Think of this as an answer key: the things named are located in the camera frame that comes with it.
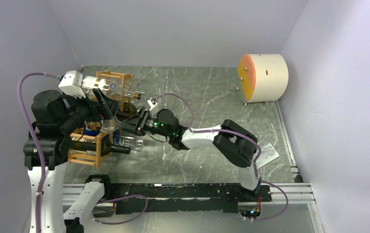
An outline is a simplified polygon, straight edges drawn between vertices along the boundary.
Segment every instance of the paper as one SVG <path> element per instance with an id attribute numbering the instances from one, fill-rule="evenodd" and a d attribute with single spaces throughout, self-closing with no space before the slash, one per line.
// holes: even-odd
<path id="1" fill-rule="evenodd" d="M 261 147 L 261 149 L 262 153 L 259 156 L 258 160 L 256 160 L 257 168 L 260 168 L 279 157 L 278 152 L 276 152 L 275 148 L 272 146 L 271 143 L 266 144 L 265 146 Z"/>

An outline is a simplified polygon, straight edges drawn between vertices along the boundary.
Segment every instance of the black cable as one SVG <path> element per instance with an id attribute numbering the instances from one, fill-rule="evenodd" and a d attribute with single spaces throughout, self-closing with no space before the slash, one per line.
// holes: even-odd
<path id="1" fill-rule="evenodd" d="M 84 130 L 82 131 L 81 137 L 78 140 L 76 140 L 77 142 L 79 142 L 79 140 L 81 140 L 82 137 L 85 135 L 85 130 L 86 130 L 86 124 L 84 123 Z"/>
<path id="2" fill-rule="evenodd" d="M 166 142 L 168 142 L 168 137 L 165 137 L 165 141 L 161 141 L 161 140 L 158 140 L 158 139 L 156 139 L 156 138 L 152 137 L 152 136 L 151 136 L 151 133 L 148 133 L 148 135 L 149 135 L 149 137 L 151 137 L 153 140 L 155 140 L 155 141 L 157 141 L 157 142 L 162 142 L 162 143 L 166 143 Z"/>

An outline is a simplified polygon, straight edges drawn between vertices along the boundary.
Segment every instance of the gray wall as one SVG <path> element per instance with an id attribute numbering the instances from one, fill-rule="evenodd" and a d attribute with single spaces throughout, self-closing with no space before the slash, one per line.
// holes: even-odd
<path id="1" fill-rule="evenodd" d="M 49 0 L 84 65 L 236 67 L 279 53 L 307 0 Z"/>
<path id="2" fill-rule="evenodd" d="M 22 147 L 25 121 L 16 97 L 18 79 L 28 73 L 56 74 L 77 69 L 66 37 L 44 0 L 0 0 L 0 233 L 21 232 L 31 200 Z M 49 78 L 25 82 L 27 106 L 42 89 L 55 88 Z"/>
<path id="3" fill-rule="evenodd" d="M 280 100 L 327 233 L 370 232 L 370 0 L 310 0 Z"/>

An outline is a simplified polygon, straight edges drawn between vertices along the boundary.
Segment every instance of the white cylinder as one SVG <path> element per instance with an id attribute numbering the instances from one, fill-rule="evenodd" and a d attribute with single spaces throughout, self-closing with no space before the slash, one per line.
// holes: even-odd
<path id="1" fill-rule="evenodd" d="M 288 84 L 288 68 L 279 54 L 245 54 L 237 71 L 238 94 L 243 102 L 277 100 Z"/>

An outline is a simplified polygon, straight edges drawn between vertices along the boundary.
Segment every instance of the gray marble surface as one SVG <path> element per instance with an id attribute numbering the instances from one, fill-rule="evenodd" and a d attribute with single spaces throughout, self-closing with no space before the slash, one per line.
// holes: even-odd
<path id="1" fill-rule="evenodd" d="M 177 93 L 195 112 L 194 128 L 212 127 L 231 119 L 257 136 L 259 145 L 271 143 L 280 156 L 259 169 L 270 182 L 293 182 L 290 161 L 283 142 L 275 103 L 243 106 L 235 90 L 235 68 L 218 67 L 118 67 L 85 66 L 84 74 L 111 70 L 134 74 L 134 84 L 147 91 L 144 99 L 161 93 Z M 159 103 L 169 108 L 182 125 L 189 125 L 190 111 L 175 97 L 163 97 Z M 145 106 L 137 100 L 137 106 Z M 70 164 L 65 183 L 83 183 L 91 174 L 108 174 L 114 183 L 228 183 L 238 182 L 236 166 L 216 149 L 177 151 L 168 143 L 144 137 L 144 146 L 131 154 L 113 154 L 99 169 Z"/>

